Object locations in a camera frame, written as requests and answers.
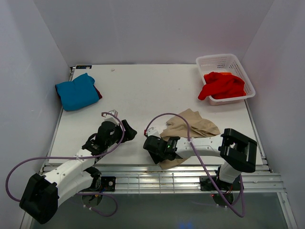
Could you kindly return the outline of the beige t shirt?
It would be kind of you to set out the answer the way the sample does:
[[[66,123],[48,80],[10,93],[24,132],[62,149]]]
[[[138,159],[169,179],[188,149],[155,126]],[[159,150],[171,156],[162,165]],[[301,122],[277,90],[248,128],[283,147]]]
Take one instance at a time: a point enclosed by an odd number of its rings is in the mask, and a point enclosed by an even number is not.
[[[193,138],[206,138],[212,137],[220,134],[219,128],[210,120],[203,119],[199,112],[192,111],[190,108],[179,113],[189,124],[190,126],[190,137]],[[168,141],[170,137],[179,136],[187,138],[187,125],[179,117],[174,116],[166,122],[167,128],[163,130],[160,134],[160,137]],[[183,159],[166,159],[159,163],[162,169],[169,169],[175,167],[184,161],[187,158]]]

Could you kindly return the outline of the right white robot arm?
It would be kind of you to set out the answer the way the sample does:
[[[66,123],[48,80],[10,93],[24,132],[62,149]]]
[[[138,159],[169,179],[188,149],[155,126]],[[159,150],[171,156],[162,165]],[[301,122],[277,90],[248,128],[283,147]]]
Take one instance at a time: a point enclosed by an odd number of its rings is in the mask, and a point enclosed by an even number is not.
[[[242,173],[256,169],[257,142],[240,132],[226,128],[224,133],[206,138],[170,137],[162,139],[155,128],[150,128],[143,148],[154,163],[164,160],[188,159],[192,156],[214,156],[224,159],[218,171],[218,179],[231,184]]]

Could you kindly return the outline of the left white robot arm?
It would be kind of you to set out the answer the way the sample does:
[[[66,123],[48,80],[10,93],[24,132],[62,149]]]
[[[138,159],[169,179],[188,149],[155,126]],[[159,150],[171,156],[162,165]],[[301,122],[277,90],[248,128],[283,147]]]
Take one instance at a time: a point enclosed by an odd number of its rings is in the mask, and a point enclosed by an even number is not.
[[[83,190],[100,191],[101,173],[94,165],[108,149],[118,143],[131,141],[137,135],[126,120],[122,126],[104,121],[97,133],[92,134],[75,155],[54,170],[30,177],[19,207],[40,224],[48,222],[58,207],[67,199]]]

